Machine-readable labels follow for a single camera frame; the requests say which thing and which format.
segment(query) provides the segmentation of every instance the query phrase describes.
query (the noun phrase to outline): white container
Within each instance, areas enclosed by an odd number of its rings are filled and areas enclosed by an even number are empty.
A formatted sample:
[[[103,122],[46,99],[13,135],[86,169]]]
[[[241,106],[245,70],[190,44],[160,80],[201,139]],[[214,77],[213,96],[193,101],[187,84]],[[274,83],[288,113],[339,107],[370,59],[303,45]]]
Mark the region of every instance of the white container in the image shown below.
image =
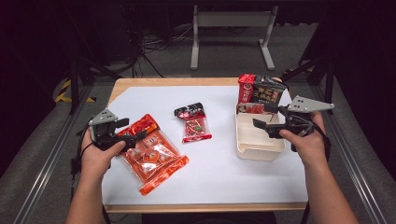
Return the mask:
[[[285,141],[270,138],[265,130],[253,126],[253,119],[265,121],[267,124],[279,123],[278,115],[272,118],[269,114],[236,114],[236,153],[241,159],[273,161],[285,150]]]

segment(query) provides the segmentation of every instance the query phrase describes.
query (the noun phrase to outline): white table surface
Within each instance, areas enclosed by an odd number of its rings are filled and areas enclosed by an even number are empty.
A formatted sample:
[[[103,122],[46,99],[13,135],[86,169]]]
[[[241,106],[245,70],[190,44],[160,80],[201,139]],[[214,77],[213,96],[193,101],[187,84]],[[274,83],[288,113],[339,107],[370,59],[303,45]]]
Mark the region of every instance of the white table surface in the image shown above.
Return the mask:
[[[242,160],[236,155],[235,105],[238,86],[131,87],[108,109],[130,124],[150,114],[190,162],[149,195],[122,157],[112,160],[103,180],[105,205],[306,203],[304,167],[297,153],[286,150],[274,161]],[[285,92],[281,105],[291,99]],[[184,121],[174,110],[202,103],[211,139],[182,144]]]

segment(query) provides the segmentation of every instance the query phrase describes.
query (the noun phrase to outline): orange snack bag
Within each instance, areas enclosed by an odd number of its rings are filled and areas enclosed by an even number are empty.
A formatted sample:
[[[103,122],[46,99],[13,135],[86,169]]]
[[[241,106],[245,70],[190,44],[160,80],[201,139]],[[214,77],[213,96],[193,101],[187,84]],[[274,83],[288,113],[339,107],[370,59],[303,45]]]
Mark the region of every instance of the orange snack bag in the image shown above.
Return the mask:
[[[142,182],[139,187],[140,193],[147,195],[174,172],[184,167],[189,158],[180,155],[149,114],[119,134],[134,135],[143,130],[148,131],[147,137],[137,142],[135,148],[130,148],[121,155]]]

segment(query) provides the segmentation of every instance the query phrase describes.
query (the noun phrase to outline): red packaging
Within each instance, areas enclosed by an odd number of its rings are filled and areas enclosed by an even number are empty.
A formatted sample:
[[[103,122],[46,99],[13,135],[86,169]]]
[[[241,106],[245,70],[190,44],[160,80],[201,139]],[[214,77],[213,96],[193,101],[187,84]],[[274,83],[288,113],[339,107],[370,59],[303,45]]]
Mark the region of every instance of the red packaging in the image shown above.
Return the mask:
[[[238,79],[237,112],[260,114],[278,107],[283,91],[288,87],[272,77],[243,74]]]
[[[183,143],[212,138],[207,126],[204,106],[201,103],[178,108],[174,111],[174,114],[185,121]]]
[[[148,131],[147,137],[121,155],[142,182],[140,193],[147,195],[184,167],[189,158],[179,153],[149,114],[118,134],[135,135],[143,130]]]

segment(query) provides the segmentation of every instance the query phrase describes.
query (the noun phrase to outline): aluminum rail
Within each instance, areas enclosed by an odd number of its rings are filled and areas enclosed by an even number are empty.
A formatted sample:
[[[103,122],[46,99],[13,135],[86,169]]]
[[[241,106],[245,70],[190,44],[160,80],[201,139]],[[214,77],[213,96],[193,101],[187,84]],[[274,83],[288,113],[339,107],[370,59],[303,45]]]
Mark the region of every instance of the aluminum rail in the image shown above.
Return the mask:
[[[84,102],[84,100],[89,97],[91,90],[92,86],[84,86],[79,97],[79,101]],[[49,154],[46,162],[44,163],[43,168],[38,173],[35,183],[33,184],[28,196],[26,197],[26,200],[23,203],[20,212],[17,214],[14,220],[15,224],[27,223],[30,216],[33,214],[35,206],[37,205],[38,200],[40,199],[40,196],[43,193],[45,187],[47,186],[47,183],[50,180],[50,176],[55,169],[56,163],[61,157],[65,145],[65,140],[69,135],[71,127],[75,123],[76,118],[78,117],[83,105],[84,104],[79,104],[73,115],[70,115],[67,118],[66,123],[62,128],[62,131],[58,139],[56,140],[51,153]]]
[[[324,96],[320,91],[318,86],[311,86],[311,90],[317,100],[323,101]],[[334,116],[329,115],[328,113],[322,113],[324,119],[328,121],[332,132],[334,133],[335,139],[340,149],[341,157],[346,165],[346,168],[349,171],[349,174],[352,178],[355,187],[361,196],[361,200],[363,201],[364,206],[370,216],[370,219],[373,223],[378,224],[386,224],[388,223],[384,215],[379,208],[373,193],[370,191],[370,187],[367,184],[366,178],[364,177],[359,165],[356,163],[352,152],[347,144],[346,139],[341,133],[341,129],[338,126]]]

